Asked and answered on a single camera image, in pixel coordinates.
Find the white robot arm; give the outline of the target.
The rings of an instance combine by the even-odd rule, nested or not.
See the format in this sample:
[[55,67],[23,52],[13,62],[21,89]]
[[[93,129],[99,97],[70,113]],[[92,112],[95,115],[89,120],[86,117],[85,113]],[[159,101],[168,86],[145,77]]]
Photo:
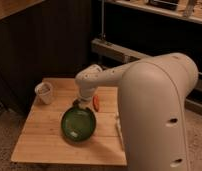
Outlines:
[[128,171],[191,171],[185,99],[196,86],[198,68],[190,57],[169,53],[107,70],[91,65],[75,81],[82,103],[100,86],[117,89]]

